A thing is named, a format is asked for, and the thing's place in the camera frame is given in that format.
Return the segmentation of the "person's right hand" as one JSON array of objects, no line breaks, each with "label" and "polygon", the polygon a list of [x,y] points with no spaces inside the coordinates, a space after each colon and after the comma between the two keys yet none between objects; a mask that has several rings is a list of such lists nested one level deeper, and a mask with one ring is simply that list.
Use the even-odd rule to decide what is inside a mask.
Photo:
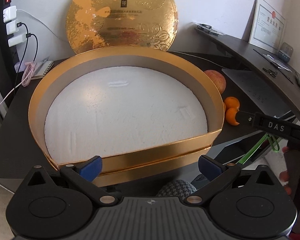
[{"label": "person's right hand", "polygon": [[283,172],[281,172],[280,175],[279,175],[279,180],[280,180],[281,182],[286,182],[286,184],[285,184],[283,187],[284,187],[286,193],[287,193],[288,195],[291,195],[291,194],[292,194],[292,189],[291,189],[291,188],[289,187],[289,185],[287,184],[288,181],[289,181],[289,174],[288,174],[288,171],[283,171]]}]

